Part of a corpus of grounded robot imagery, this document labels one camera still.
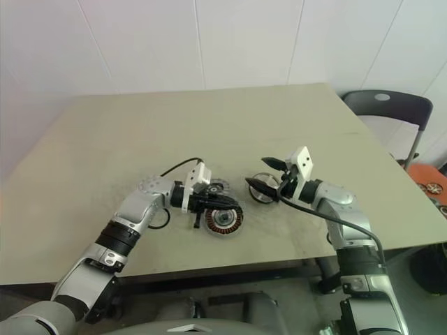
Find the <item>black cable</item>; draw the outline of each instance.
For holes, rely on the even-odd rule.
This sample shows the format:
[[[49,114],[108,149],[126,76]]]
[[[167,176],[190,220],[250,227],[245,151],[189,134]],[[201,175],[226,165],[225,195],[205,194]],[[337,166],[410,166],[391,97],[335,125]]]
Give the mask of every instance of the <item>black cable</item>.
[[[178,163],[177,165],[172,166],[168,171],[165,171],[162,174],[160,174],[160,177],[166,176],[169,172],[172,172],[173,170],[177,169],[178,167],[182,166],[183,164],[186,164],[191,161],[197,161],[197,164],[199,164],[199,163],[203,162],[203,159],[201,159],[199,157],[193,157],[193,158],[186,159],[185,161],[182,161],[181,163]]]
[[[163,208],[163,209],[166,212],[166,214],[168,215],[168,218],[166,219],[166,222],[163,225],[148,225],[147,227],[149,229],[161,229],[161,228],[164,228],[165,226],[168,225],[168,223],[170,221],[170,212],[166,208]]]
[[[332,216],[326,215],[326,214],[322,214],[322,213],[318,213],[317,211],[314,211],[313,209],[308,209],[306,207],[300,206],[298,204],[294,204],[293,202],[288,201],[286,198],[284,198],[281,195],[281,191],[282,189],[287,185],[287,183],[289,182],[288,179],[284,180],[281,185],[279,186],[279,188],[277,189],[277,195],[278,198],[284,203],[289,205],[290,207],[293,207],[295,209],[298,209],[299,211],[303,211],[305,213],[314,215],[314,216],[318,216],[319,218],[324,218],[325,220],[329,220],[335,223],[338,223],[339,225],[345,225],[346,227],[350,227],[352,229],[358,230],[359,232],[362,232],[363,234],[371,237],[371,239],[376,243],[377,245],[377,252],[379,253],[379,257],[380,257],[380,261],[382,263],[382,266],[385,267],[385,254],[383,253],[383,247],[382,247],[382,243],[380,242],[380,239],[373,234],[372,232],[370,232],[367,229],[364,229],[362,227],[360,227],[359,225],[356,225],[354,223],[345,221],[345,220],[341,220],[339,218],[334,218]]]

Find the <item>black metal frame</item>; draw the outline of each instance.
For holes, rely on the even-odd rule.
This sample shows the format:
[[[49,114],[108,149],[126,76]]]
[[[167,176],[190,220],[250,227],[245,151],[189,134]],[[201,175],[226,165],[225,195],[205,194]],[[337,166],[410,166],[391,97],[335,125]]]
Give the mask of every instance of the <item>black metal frame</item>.
[[[316,276],[321,276],[321,270],[317,264],[302,261],[268,262],[179,271],[167,274],[123,277],[120,278],[119,293],[121,296],[140,295],[218,285],[251,283],[254,281]],[[0,285],[0,290],[11,292],[27,299],[48,300],[51,298],[54,285],[54,283]]]

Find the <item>floor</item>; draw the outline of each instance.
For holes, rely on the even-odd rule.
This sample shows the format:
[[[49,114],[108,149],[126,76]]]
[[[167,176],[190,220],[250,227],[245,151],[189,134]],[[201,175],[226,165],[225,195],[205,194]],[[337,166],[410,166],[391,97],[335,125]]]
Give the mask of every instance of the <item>floor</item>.
[[[389,272],[411,334],[445,335],[447,295],[435,297],[419,288],[409,275],[406,260],[390,265]],[[321,296],[313,292],[313,287],[314,285],[308,280],[293,278],[134,296],[125,301],[124,316],[120,320],[103,320],[96,325],[83,325],[79,334],[103,334],[129,325],[149,322],[155,318],[158,309],[163,304],[190,296],[205,305],[209,318],[240,320],[242,316],[241,304],[208,306],[207,298],[263,291],[278,301],[291,334],[316,335],[325,324],[339,317],[339,302],[344,295],[342,292],[336,292],[333,295]],[[0,318],[3,320],[30,303],[30,301],[3,293],[0,303]]]

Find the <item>table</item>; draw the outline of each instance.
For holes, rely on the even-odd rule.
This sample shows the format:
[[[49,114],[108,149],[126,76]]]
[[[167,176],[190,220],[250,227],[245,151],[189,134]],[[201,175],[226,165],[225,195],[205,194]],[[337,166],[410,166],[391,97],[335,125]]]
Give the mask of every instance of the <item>table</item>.
[[[261,157],[285,158],[302,145],[313,178],[356,193],[385,248],[447,239],[442,215],[326,84],[86,96],[4,186],[0,284],[57,281],[140,179],[192,156],[230,182],[243,231],[218,239],[173,209],[168,227],[142,236],[122,275],[334,255],[321,219],[256,203],[244,182],[269,170]]]

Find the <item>chair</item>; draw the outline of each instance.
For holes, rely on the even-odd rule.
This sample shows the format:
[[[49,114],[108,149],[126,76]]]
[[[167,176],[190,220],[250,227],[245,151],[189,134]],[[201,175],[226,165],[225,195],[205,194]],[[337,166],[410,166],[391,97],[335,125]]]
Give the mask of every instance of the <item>chair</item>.
[[[404,162],[404,169],[408,170],[432,113],[432,102],[412,94],[382,90],[352,91],[345,94],[342,100],[358,116],[389,117],[418,126],[408,158]]]

